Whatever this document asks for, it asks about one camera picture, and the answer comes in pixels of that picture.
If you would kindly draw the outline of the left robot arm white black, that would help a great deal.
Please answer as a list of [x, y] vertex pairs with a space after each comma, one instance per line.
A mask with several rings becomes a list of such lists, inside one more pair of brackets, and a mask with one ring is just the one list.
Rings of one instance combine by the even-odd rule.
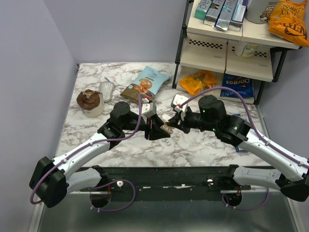
[[43, 157], [38, 161], [29, 183], [32, 189], [30, 202], [36, 204], [34, 196], [38, 196], [40, 203], [51, 208], [69, 193], [85, 188], [104, 190], [107, 179], [98, 168], [79, 169], [138, 131], [144, 132], [149, 141], [169, 138], [173, 133], [157, 115], [153, 102], [139, 103], [138, 114], [130, 110], [127, 102], [116, 103], [107, 122], [86, 142], [62, 156]]

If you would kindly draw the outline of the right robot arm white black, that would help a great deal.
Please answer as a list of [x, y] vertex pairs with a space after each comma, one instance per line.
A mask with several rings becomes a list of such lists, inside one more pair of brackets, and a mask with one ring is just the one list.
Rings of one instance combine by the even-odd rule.
[[309, 196], [309, 161], [276, 144], [252, 123], [226, 113], [224, 103], [213, 95], [198, 101], [199, 112], [192, 112], [188, 98], [176, 94], [171, 102], [175, 116], [168, 125], [184, 133], [191, 129], [212, 131], [221, 142], [242, 148], [270, 164], [270, 170], [237, 167], [222, 177], [227, 189], [256, 185], [279, 190], [284, 196], [304, 202]]

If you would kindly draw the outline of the beige earbud charging case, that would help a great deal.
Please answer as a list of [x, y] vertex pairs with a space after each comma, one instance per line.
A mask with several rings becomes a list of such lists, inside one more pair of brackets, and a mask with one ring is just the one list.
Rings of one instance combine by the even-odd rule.
[[164, 132], [168, 133], [169, 135], [173, 134], [173, 128], [168, 126], [166, 123], [160, 126], [160, 129], [162, 129]]

